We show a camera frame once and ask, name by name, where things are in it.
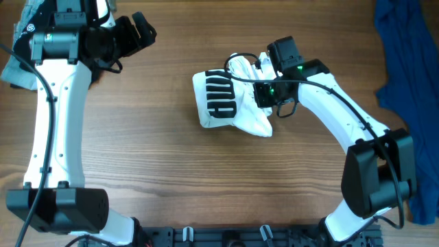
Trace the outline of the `white Puma t-shirt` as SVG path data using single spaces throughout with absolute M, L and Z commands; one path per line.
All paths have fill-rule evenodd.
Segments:
M 192 81 L 202 127 L 234 126 L 255 136 L 272 136 L 272 108 L 257 106 L 252 83 L 229 79 L 222 69 L 199 72 Z

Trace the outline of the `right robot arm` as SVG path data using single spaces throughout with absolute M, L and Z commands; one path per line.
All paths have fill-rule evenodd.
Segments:
M 403 203 L 416 194 L 414 144 L 404 129 L 371 117 L 336 82 L 320 60 L 306 61 L 291 36 L 267 46 L 275 78 L 254 84 L 260 107 L 290 102 L 310 110 L 346 154 L 337 208 L 305 235 L 316 246 L 372 246 L 377 220 L 403 227 Z

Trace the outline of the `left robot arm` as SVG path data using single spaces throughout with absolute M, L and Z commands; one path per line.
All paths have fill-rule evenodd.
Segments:
M 20 63 L 36 76 L 32 156 L 23 186 L 6 206 L 28 228 L 72 235 L 104 246 L 151 246 L 133 217 L 109 207 L 103 189 L 88 188 L 82 166 L 84 105 L 97 71 L 120 73 L 120 60 L 153 45 L 156 30 L 141 12 L 114 18 L 107 1 L 46 1 L 45 20 L 29 32 L 30 57 Z

